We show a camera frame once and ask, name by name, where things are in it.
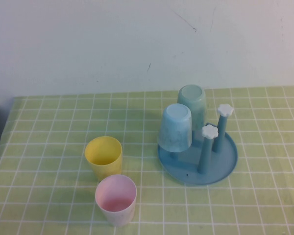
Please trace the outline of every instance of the table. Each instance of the table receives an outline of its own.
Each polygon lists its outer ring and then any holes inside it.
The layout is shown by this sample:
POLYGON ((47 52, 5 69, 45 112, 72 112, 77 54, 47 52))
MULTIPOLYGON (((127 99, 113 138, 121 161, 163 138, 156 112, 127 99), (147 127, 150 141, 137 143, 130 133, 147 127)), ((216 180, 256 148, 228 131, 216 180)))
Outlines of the table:
POLYGON ((207 119, 235 108, 239 161, 225 180, 183 185, 159 164, 162 110, 177 91, 16 97, 0 142, 0 235, 294 235, 294 86, 206 90, 207 119), (133 221, 114 228, 95 204, 83 157, 95 137, 123 146, 137 185, 133 221))

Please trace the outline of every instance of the pink cup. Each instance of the pink cup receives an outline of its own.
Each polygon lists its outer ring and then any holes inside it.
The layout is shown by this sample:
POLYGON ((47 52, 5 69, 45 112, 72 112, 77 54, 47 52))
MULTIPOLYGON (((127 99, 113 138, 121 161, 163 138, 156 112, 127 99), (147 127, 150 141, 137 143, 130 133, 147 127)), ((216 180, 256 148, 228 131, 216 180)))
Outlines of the pink cup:
POLYGON ((135 183, 130 178, 111 175, 98 184, 95 199, 109 223, 120 227, 133 219, 136 195, 135 183))

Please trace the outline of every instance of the yellow cup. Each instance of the yellow cup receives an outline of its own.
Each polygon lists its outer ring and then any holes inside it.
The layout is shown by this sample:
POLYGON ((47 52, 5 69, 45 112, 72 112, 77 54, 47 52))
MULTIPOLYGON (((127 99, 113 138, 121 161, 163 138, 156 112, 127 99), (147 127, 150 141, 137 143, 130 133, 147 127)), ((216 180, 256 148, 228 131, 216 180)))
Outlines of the yellow cup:
POLYGON ((113 137, 101 136, 89 142, 85 157, 99 180, 121 174, 122 145, 113 137))

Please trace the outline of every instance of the white wall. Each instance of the white wall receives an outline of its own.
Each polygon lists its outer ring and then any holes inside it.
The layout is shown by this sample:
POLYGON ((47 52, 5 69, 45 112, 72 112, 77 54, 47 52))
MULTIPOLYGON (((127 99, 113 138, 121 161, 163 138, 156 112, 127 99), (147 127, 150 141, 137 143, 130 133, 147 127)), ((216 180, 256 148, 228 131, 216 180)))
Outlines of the white wall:
POLYGON ((294 85, 294 0, 0 0, 0 101, 294 85))

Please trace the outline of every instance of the cup rim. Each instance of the cup rim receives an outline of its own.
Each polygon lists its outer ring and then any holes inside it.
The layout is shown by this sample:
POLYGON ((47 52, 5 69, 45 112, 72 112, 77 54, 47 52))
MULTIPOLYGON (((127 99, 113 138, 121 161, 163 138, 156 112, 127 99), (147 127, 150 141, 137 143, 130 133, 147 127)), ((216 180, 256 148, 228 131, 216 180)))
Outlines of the cup rim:
POLYGON ((179 90, 179 92, 178 92, 178 96, 181 96, 181 97, 183 97, 184 99, 187 99, 187 101, 190 102, 190 103, 196 103, 196 102, 200 101, 202 98, 204 98, 204 96, 206 96, 206 93, 205 93, 205 90, 204 90, 202 87, 200 87, 200 86, 198 86, 198 85, 196 85, 196 84, 189 84, 189 85, 186 85, 186 86, 182 87, 182 88, 179 90), (201 90, 201 95, 200 95, 198 98, 196 98, 196 99, 188 99, 187 97, 185 97, 185 96, 182 94, 182 90, 183 90, 185 87, 187 87, 187 86, 196 86, 196 87, 200 88, 200 90, 201 90))
POLYGON ((135 203, 135 201, 136 201, 136 197, 137 197, 137 187, 136 187, 136 184, 134 183, 134 181, 133 181, 131 178, 129 178, 129 177, 126 176, 126 175, 121 175, 121 174, 118 174, 118 175, 110 175, 110 176, 104 178, 104 179, 103 179, 103 180, 97 185, 97 187, 96 187, 96 191, 95 191, 95 201, 96 201, 96 204, 99 206, 99 208, 100 208, 101 210, 103 210, 103 211, 105 211, 105 212, 108 212, 108 213, 120 213, 120 212, 125 211, 126 209, 128 209, 129 207, 131 207, 131 206, 133 205, 133 203, 135 203), (130 180, 130 181, 133 183, 133 185, 135 186, 135 198, 134 198, 134 200, 132 201, 132 203, 131 203, 127 208, 125 208, 125 209, 123 209, 123 210, 121 210, 121 211, 107 211, 107 210, 105 210, 104 208, 102 208, 102 207, 99 205, 99 203, 97 202, 97 194, 96 194, 96 192, 97 192, 97 188, 100 186, 100 184, 103 184, 104 181, 107 180, 108 178, 112 178, 112 177, 116 177, 116 176, 124 177, 124 178, 126 178, 127 180, 130 180))
POLYGON ((122 156, 122 153, 123 153, 122 144, 120 143, 120 141, 118 141, 116 138, 114 138, 114 137, 112 137, 112 136, 99 136, 99 137, 96 137, 96 138, 92 139, 91 141, 89 141, 89 143, 86 145, 86 148, 85 148, 85 150, 84 150, 84 156, 85 156, 86 160, 87 160, 90 164, 92 164, 92 165, 97 165, 97 166, 108 166, 108 165, 110 165, 110 164, 113 164, 117 159, 119 159, 119 158, 122 156), (101 139, 101 138, 114 139, 114 140, 117 141, 118 145, 121 147, 121 153, 120 153, 120 155, 119 155, 119 156, 118 156, 113 162, 111 162, 111 163, 109 163, 109 164, 105 164, 105 165, 98 165, 98 164, 92 163, 92 162, 89 161, 88 158, 86 157, 86 149, 88 148, 88 146, 89 146, 93 141, 95 141, 95 140, 97 140, 97 139, 101 139))

